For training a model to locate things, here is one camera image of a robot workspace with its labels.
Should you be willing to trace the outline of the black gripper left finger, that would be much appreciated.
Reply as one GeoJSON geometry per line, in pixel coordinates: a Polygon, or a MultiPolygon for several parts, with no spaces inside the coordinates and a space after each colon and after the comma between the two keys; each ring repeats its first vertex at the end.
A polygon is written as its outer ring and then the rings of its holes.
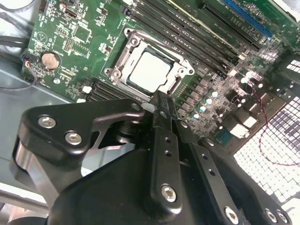
{"type": "Polygon", "coordinates": [[[42,195],[51,211],[76,181],[133,150],[177,150],[168,95],[143,107],[130,98],[49,105],[20,120],[10,170],[42,195]]]}

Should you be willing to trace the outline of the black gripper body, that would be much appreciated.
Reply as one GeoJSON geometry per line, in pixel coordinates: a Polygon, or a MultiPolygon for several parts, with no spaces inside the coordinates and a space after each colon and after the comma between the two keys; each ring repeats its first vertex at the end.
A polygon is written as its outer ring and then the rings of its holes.
{"type": "Polygon", "coordinates": [[[177,150],[133,150],[67,187],[50,225],[224,225],[226,217],[177,150]]]}

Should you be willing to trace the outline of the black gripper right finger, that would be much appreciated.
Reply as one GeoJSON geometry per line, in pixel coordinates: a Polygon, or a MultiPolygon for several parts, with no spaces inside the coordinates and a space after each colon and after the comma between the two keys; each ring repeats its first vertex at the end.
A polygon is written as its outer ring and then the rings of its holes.
{"type": "Polygon", "coordinates": [[[199,185],[196,193],[210,225],[291,225],[288,213],[223,149],[209,138],[197,139],[180,120],[175,102],[167,97],[180,156],[199,185]]]}

